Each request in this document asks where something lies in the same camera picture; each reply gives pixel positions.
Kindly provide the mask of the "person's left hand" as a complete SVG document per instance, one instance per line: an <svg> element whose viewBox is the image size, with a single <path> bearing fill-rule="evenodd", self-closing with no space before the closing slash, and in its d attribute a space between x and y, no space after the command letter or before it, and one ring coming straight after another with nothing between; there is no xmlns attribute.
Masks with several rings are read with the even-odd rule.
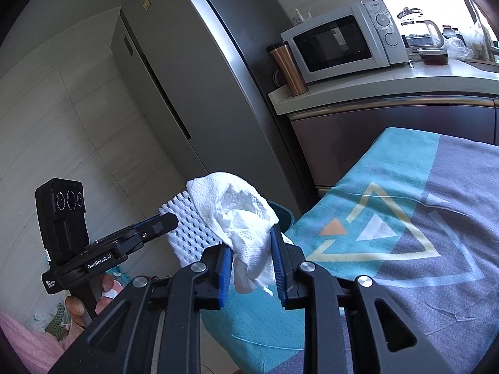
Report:
<svg viewBox="0 0 499 374"><path fill-rule="evenodd" d="M100 314L112 302L112 300L123 290L123 286L113 278L111 274L103 274L101 279L101 298L96 303L95 313ZM87 324L84 317L87 314L83 302L74 296L65 299L65 307L71 317L71 328L69 334L62 341L63 349L69 346L85 331Z"/></svg>

